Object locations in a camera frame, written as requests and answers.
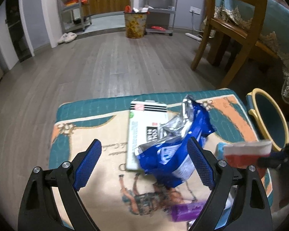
doorway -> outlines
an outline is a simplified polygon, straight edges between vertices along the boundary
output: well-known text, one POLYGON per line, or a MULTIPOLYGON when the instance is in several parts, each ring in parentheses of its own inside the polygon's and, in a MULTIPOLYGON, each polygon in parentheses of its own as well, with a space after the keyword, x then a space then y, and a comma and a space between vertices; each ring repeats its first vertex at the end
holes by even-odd
POLYGON ((6 0, 6 24, 19 62, 30 58, 32 55, 22 28, 18 0, 6 0))

red item on shelf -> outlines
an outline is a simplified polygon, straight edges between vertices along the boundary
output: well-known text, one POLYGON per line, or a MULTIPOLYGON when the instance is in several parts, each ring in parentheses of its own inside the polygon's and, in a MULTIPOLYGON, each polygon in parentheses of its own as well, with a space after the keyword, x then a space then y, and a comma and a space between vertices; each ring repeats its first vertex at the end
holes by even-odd
POLYGON ((164 29, 163 27, 160 27, 160 26, 152 26, 151 28, 152 29, 157 29, 157 30, 160 30, 160 31, 166 31, 166 29, 164 29))
POLYGON ((130 6, 125 6, 125 9, 124 9, 124 12, 125 13, 131 13, 132 12, 132 9, 131 9, 131 7, 130 6))

metal shelf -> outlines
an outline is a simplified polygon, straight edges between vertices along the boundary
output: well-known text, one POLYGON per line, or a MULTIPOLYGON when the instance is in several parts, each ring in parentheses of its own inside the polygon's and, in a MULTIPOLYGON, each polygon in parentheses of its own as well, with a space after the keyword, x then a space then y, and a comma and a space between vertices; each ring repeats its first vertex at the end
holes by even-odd
POLYGON ((57 1, 58 1, 57 2, 57 6, 58 6, 58 10, 59 10, 61 28, 64 31, 64 33, 67 33, 67 32, 70 32, 70 31, 74 31, 74 30, 77 30, 77 29, 80 29, 80 28, 82 28, 82 30, 84 31, 85 27, 88 24, 92 23, 92 20, 91 20, 90 16, 88 17, 88 20, 83 21, 84 16, 83 16, 83 11, 82 11, 82 8, 84 6, 88 6, 89 15, 91 15, 90 6, 89 6, 90 0, 87 0, 88 1, 87 4, 82 4, 81 1, 79 0, 78 3, 75 3, 75 4, 70 5, 70 6, 64 6, 64 7, 61 7, 62 0, 57 0, 57 1), (71 23, 71 21, 75 20, 74 12, 75 12, 75 9, 77 9, 77 8, 79 9, 81 23, 78 24, 78 25, 74 25, 73 23, 71 23), (70 12, 70 14, 71 14, 71 17, 69 18, 69 21, 68 21, 68 25, 66 25, 66 23, 64 23, 64 21, 63 21, 63 14, 64 13, 67 14, 66 12, 70 12))
POLYGON ((150 12, 156 12, 156 13, 165 13, 165 14, 175 14, 176 13, 176 11, 169 10, 166 8, 150 8, 149 11, 150 12))
MULTIPOLYGON (((145 7, 150 7, 150 0, 145 0, 145 7)), ((169 21, 168 21, 168 25, 166 26, 166 28, 168 28, 167 30, 165 31, 162 31, 162 30, 158 30, 158 29, 152 29, 152 28, 146 28, 146 33, 164 33, 164 34, 169 34, 170 36, 172 36, 173 34, 173 28, 174 28, 174 21, 176 19, 176 6, 178 4, 178 0, 171 0, 171 4, 169 4, 168 8, 171 8, 170 9, 165 9, 165 4, 163 5, 154 5, 154 6, 157 6, 157 7, 162 7, 162 8, 150 8, 149 9, 149 12, 155 12, 155 13, 163 13, 163 14, 169 14, 169 16, 166 16, 165 15, 165 18, 169 18, 169 21)))
POLYGON ((62 12, 67 12, 67 11, 71 11, 71 10, 73 10, 73 9, 77 9, 77 8, 80 8, 79 3, 76 3, 76 4, 73 4, 73 5, 66 6, 66 7, 62 8, 61 11, 62 11, 62 12))
POLYGON ((153 29, 153 28, 147 28, 147 29, 146 29, 146 32, 148 32, 148 33, 165 33, 165 34, 172 34, 172 33, 173 33, 173 30, 166 29, 166 30, 164 31, 164 30, 158 30, 158 29, 153 29))
MULTIPOLYGON (((85 27, 88 26, 90 23, 91 23, 90 20, 85 21, 84 22, 85 27)), ((78 24, 78 25, 69 27, 69 28, 64 28, 64 29, 65 29, 65 32, 70 32, 70 31, 74 31, 74 30, 77 30, 77 29, 80 29, 80 28, 82 28, 82 24, 81 23, 78 24)))

yellow rimmed bowl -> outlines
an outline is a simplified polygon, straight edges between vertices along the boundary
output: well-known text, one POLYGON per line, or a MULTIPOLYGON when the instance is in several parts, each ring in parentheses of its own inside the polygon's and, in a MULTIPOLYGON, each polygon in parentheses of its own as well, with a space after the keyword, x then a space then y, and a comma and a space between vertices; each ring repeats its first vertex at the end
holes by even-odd
POLYGON ((272 141, 272 147, 281 151, 289 143, 286 119, 274 99, 262 89, 246 95, 248 113, 254 117, 261 134, 272 141))

chair leg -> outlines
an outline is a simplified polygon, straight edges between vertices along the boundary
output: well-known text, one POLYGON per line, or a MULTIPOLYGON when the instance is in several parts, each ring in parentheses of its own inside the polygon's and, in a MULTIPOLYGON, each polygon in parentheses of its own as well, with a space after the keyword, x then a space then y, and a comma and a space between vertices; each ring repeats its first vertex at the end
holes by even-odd
POLYGON ((218 89, 225 88, 229 85, 232 81, 234 76, 240 70, 242 65, 248 59, 249 50, 247 48, 242 47, 239 54, 237 54, 231 68, 229 69, 228 73, 225 75, 224 79, 222 80, 221 84, 217 87, 218 89))
POLYGON ((227 64, 226 64, 225 68, 224 68, 224 70, 225 70, 226 72, 228 72, 229 69, 231 68, 231 66, 232 66, 232 64, 233 64, 233 62, 234 62, 237 54, 240 52, 241 49, 242 49, 242 45, 240 45, 240 44, 237 43, 237 42, 234 42, 233 48, 232 48, 232 50, 231 50, 231 55, 230 55, 230 57, 229 57, 229 59, 228 59, 228 62, 227 62, 227 64))
POLYGON ((201 59, 201 57, 203 55, 203 52, 206 49, 211 29, 212 29, 212 25, 207 25, 205 27, 205 30, 203 32, 203 38, 202 38, 202 40, 200 42, 200 45, 199 45, 199 48, 198 48, 197 53, 195 55, 195 58, 194 58, 192 64, 190 65, 190 68, 192 70, 195 70, 197 68, 197 66, 199 64, 199 61, 200 61, 200 59, 201 59))
POLYGON ((207 56, 207 61, 211 65, 215 67, 218 67, 220 65, 222 58, 228 48, 230 39, 230 36, 220 31, 216 31, 210 51, 207 56))

